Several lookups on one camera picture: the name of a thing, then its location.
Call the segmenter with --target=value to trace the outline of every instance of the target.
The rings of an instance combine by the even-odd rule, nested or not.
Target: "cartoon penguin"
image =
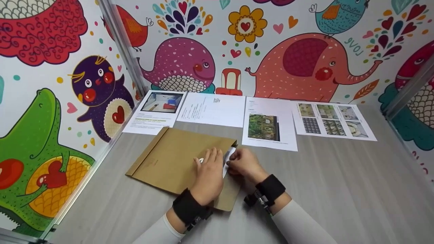
[[[77,98],[89,107],[77,121],[91,120],[98,136],[109,142],[134,108],[133,97],[124,87],[124,75],[115,80],[110,63],[92,55],[78,63],[70,76]]]

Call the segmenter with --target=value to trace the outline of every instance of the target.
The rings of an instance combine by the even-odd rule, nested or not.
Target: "white sleeve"
[[[294,200],[274,215],[273,221],[290,244],[337,244]]]
[[[133,244],[164,243],[175,244],[185,235],[178,233],[167,220],[166,214],[147,229]]]

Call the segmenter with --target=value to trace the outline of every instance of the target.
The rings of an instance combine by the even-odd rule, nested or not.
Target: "elephant ear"
[[[319,57],[328,46],[326,41],[317,38],[298,40],[286,49],[283,68],[293,76],[312,76]]]

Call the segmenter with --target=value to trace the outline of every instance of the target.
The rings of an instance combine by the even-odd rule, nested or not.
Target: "black wrist strap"
[[[200,205],[190,191],[185,189],[174,201],[172,208],[176,215],[190,230],[200,219],[207,219],[212,211],[208,206]]]
[[[282,195],[286,188],[274,175],[270,175],[263,182],[256,185],[256,189],[267,198],[267,205],[273,206],[274,200]]]

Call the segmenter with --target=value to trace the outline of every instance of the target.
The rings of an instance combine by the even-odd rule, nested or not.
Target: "cartoon crocodile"
[[[60,102],[47,88],[0,138],[0,212],[18,233],[40,237],[94,163],[60,145]]]

